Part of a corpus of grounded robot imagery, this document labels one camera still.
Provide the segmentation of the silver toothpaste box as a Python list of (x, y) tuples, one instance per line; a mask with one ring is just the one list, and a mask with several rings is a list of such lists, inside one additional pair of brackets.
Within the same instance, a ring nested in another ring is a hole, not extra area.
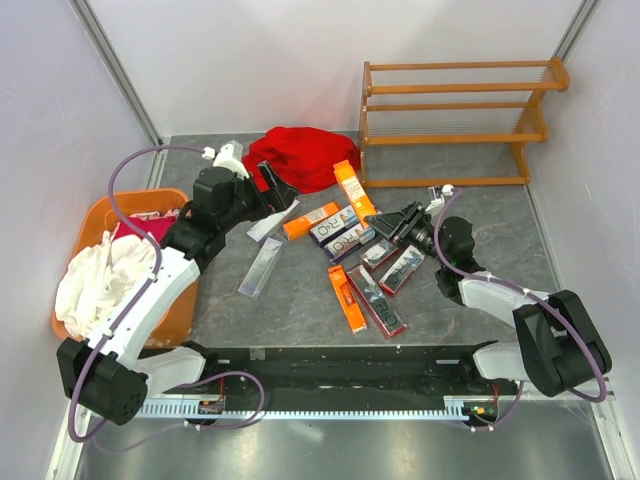
[(255, 242), (261, 243), (286, 223), (297, 212), (299, 205), (300, 202), (294, 200), (288, 209), (259, 220), (247, 231), (247, 235)]
[(241, 282), (238, 292), (251, 299), (257, 299), (269, 280), (280, 257), (283, 243), (267, 238), (249, 271)]

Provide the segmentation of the orange toothpaste box top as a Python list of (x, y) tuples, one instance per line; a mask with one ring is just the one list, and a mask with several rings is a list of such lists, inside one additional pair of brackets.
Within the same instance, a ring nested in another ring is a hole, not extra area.
[(289, 241), (299, 239), (307, 235), (314, 226), (336, 214), (339, 210), (340, 205), (338, 203), (327, 203), (322, 207), (316, 208), (305, 215), (285, 223), (283, 225), (284, 233)]

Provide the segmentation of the orange toothpaste box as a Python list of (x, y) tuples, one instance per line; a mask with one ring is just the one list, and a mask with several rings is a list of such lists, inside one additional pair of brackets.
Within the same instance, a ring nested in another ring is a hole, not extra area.
[(364, 222), (366, 217), (375, 215), (375, 206), (369, 199), (351, 164), (347, 160), (338, 162), (333, 165), (333, 171), (337, 183), (349, 199), (359, 220)]
[(340, 205), (338, 203), (327, 203), (322, 207), (316, 208), (305, 215), (285, 223), (283, 225), (284, 233), (289, 241), (299, 239), (307, 235), (314, 226), (336, 214), (339, 210)]

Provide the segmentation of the orange toothpaste box windowed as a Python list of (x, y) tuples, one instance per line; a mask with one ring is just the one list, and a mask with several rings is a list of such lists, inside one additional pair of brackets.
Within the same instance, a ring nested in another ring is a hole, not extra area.
[(351, 331), (356, 334), (367, 329), (367, 322), (347, 280), (344, 269), (336, 265), (328, 269), (329, 281), (340, 303)]

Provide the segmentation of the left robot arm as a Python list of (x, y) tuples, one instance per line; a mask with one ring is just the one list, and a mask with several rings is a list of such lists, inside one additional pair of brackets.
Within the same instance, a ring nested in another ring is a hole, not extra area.
[(64, 392), (116, 425), (129, 422), (148, 398), (189, 385), (208, 393), (219, 369), (201, 348), (175, 347), (140, 356), (147, 339), (178, 297), (194, 284), (225, 246), (225, 236), (244, 221), (287, 210), (299, 192), (266, 162), (258, 165), (267, 188), (253, 176), (212, 166), (201, 171), (193, 198), (159, 244), (156, 261), (105, 323), (84, 340), (68, 338), (57, 350)]

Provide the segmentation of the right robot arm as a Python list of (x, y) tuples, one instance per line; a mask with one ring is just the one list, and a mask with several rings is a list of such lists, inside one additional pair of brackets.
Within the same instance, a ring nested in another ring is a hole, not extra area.
[(594, 403), (606, 398), (611, 356), (576, 293), (538, 292), (494, 276), (474, 258), (470, 222), (432, 217), (418, 202), (365, 221), (384, 239), (438, 261), (436, 280), (445, 297), (515, 330), (513, 342), (487, 341), (474, 348), (457, 371), (465, 391), (481, 393), (494, 379), (509, 379), (529, 382), (547, 397), (570, 392)]

